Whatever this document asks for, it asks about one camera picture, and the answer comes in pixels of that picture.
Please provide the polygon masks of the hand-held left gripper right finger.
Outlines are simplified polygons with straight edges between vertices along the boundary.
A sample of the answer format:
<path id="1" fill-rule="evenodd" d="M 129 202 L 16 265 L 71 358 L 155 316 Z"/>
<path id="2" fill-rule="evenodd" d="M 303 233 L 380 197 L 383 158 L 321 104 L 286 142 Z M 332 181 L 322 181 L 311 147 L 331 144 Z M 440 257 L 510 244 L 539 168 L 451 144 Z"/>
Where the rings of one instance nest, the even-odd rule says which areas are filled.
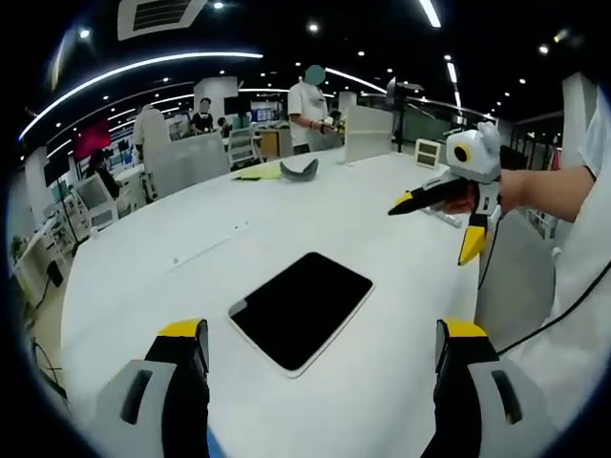
<path id="1" fill-rule="evenodd" d="M 474 323 L 436 323 L 433 457 L 540 457 L 558 431 L 539 387 Z"/>

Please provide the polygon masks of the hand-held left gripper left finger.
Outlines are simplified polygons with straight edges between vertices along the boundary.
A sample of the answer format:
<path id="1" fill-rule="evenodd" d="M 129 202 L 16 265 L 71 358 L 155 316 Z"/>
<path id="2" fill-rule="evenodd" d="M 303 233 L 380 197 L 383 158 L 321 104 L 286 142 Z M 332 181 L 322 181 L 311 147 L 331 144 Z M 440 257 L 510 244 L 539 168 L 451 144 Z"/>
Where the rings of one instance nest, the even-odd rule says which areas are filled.
<path id="1" fill-rule="evenodd" d="M 103 386 L 95 445 L 104 457 L 209 457 L 208 324 L 170 323 L 144 358 Z"/>

